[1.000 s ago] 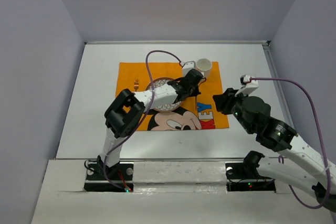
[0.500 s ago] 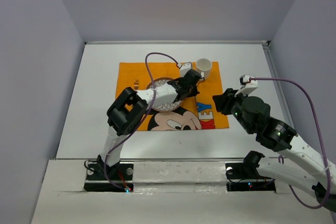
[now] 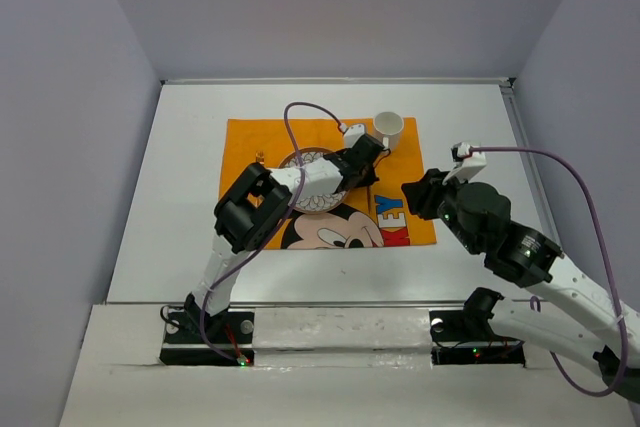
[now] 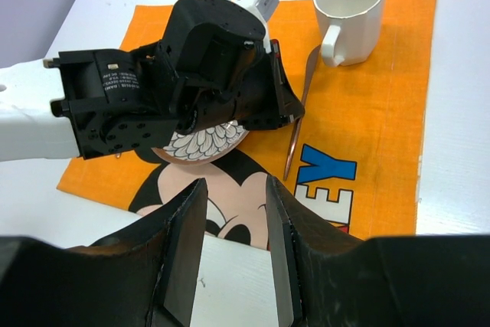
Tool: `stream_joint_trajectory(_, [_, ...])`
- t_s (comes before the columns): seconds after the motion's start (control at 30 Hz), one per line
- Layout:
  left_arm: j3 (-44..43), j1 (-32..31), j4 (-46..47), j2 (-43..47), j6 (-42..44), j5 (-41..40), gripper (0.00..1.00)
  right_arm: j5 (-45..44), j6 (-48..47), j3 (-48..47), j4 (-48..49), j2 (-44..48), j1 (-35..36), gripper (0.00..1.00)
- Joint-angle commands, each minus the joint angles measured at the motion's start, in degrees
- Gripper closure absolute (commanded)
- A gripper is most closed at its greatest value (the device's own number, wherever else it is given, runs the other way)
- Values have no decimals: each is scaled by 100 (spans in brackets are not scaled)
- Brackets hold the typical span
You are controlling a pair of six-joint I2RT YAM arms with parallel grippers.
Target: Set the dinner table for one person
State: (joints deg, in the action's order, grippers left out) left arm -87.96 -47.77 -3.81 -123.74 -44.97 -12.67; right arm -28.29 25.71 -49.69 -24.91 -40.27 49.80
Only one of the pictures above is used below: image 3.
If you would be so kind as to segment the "floral patterned plate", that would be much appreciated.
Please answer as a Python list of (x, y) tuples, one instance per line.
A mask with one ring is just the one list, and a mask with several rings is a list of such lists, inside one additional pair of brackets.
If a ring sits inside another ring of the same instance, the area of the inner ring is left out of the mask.
[(340, 205), (347, 196), (343, 175), (334, 162), (333, 152), (311, 147), (300, 151), (303, 168), (292, 152), (278, 168), (271, 170), (275, 181), (289, 189), (293, 196), (300, 187), (301, 172), (304, 172), (304, 185), (297, 197), (295, 209), (301, 213), (319, 214), (328, 212)]

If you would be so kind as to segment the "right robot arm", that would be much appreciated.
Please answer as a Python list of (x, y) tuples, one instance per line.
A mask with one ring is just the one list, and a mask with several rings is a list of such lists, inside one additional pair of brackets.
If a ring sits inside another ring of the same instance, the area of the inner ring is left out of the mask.
[(600, 376), (607, 393), (639, 400), (639, 314), (584, 274), (541, 232), (511, 218), (511, 202), (493, 186), (448, 179), (430, 169), (402, 185), (409, 211), (439, 219), (492, 274), (568, 315), (554, 318), (478, 287), (447, 328), (460, 337), (509, 337), (570, 359)]

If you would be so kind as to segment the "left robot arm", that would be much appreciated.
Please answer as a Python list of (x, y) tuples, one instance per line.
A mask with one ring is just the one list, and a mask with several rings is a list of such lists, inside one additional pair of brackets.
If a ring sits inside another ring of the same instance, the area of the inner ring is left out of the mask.
[(312, 162), (273, 170), (248, 165), (214, 208), (209, 261), (184, 303), (189, 333), (201, 342), (219, 335), (239, 270), (266, 246), (298, 200), (373, 184), (374, 163), (383, 151), (383, 143), (364, 133), (352, 146)]

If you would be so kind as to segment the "white ceramic mug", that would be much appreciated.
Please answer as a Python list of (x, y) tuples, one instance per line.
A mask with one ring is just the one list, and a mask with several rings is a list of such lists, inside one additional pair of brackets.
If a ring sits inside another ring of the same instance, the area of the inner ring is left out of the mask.
[(373, 118), (373, 136), (384, 148), (393, 152), (404, 130), (404, 119), (395, 112), (381, 112)]

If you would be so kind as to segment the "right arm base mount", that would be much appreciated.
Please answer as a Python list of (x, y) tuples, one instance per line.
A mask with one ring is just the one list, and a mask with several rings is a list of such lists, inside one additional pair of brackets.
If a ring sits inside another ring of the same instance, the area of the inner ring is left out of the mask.
[(434, 310), (429, 317), (434, 366), (526, 365), (522, 341), (473, 332), (462, 310)]

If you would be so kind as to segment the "copper fork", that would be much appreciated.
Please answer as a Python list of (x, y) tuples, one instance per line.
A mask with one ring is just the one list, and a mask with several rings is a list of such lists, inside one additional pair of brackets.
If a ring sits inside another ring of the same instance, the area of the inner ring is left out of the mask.
[[(264, 152), (262, 150), (256, 152), (255, 161), (260, 165), (264, 165), (265, 157), (264, 157)], [(262, 203), (262, 196), (257, 195), (255, 197), (255, 206), (258, 207), (261, 203)]]

